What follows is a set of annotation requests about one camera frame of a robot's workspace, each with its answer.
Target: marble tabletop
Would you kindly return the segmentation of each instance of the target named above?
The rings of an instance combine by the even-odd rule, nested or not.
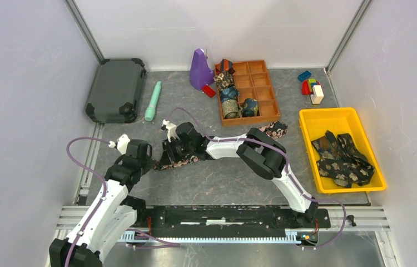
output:
[[[324,71],[310,69],[312,78],[322,84],[325,95],[320,105],[313,106],[309,97],[300,92],[301,83],[297,76],[302,71],[269,70],[281,111],[280,121],[289,126],[287,135],[277,141],[286,147],[291,168],[305,190],[318,199],[324,199],[329,196],[316,190],[299,126],[299,111],[305,108],[336,107],[337,104]],[[117,140],[122,134],[128,134],[132,139],[146,140],[153,146],[153,158],[159,160],[162,154],[161,142],[166,137],[165,132],[161,130],[161,122],[175,107],[184,107],[203,124],[208,134],[220,137],[237,136],[252,127],[269,124],[221,126],[216,97],[209,98],[201,91],[194,90],[189,84],[188,74],[187,71],[148,72],[138,119],[130,124],[106,124],[102,138]],[[157,81],[162,82],[157,113],[152,122],[147,122],[143,115]],[[176,125],[186,121],[191,119],[182,111],[176,111],[171,117],[171,122]],[[116,150],[101,146],[95,169],[105,174],[118,156]],[[88,205],[92,203],[99,188],[99,180],[92,179]],[[257,176],[240,159],[202,161],[172,170],[152,170],[141,178],[130,195],[145,199],[147,205],[287,204],[287,200],[274,183]],[[369,203],[367,194],[363,192],[335,194],[334,197],[346,204]]]

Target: yellow bin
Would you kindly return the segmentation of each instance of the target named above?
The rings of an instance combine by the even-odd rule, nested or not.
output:
[[[300,128],[304,136],[307,154],[309,155],[310,165],[315,179],[316,189],[320,193],[348,193],[348,192],[371,192],[383,191],[387,187],[384,181],[379,165],[375,160],[372,149],[364,132],[363,126],[359,121],[359,116],[352,107],[338,108],[319,108],[300,111]],[[321,177],[316,166],[320,155],[316,152],[311,141],[325,135],[329,130],[335,136],[348,133],[353,137],[354,144],[364,156],[368,158],[369,163],[375,167],[374,176],[368,185],[359,186],[353,184],[352,188],[344,188],[335,184],[333,179]]]

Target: white block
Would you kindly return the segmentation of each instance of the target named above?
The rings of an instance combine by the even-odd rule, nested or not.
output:
[[[318,105],[323,99],[323,89],[321,89],[320,85],[313,85],[312,91],[313,94],[310,95],[312,104]]]

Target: purple object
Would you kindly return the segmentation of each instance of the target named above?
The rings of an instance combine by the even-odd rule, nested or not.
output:
[[[214,82],[214,72],[209,68],[205,54],[200,48],[194,51],[189,81],[199,91],[202,90],[203,86],[211,85]]]

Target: blue block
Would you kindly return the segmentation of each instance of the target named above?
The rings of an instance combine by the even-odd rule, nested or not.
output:
[[[299,79],[300,82],[303,82],[304,80],[306,80],[306,79],[308,79],[310,77],[311,77],[310,71],[304,71],[304,72],[302,72],[301,75],[299,75],[297,77],[297,79]]]

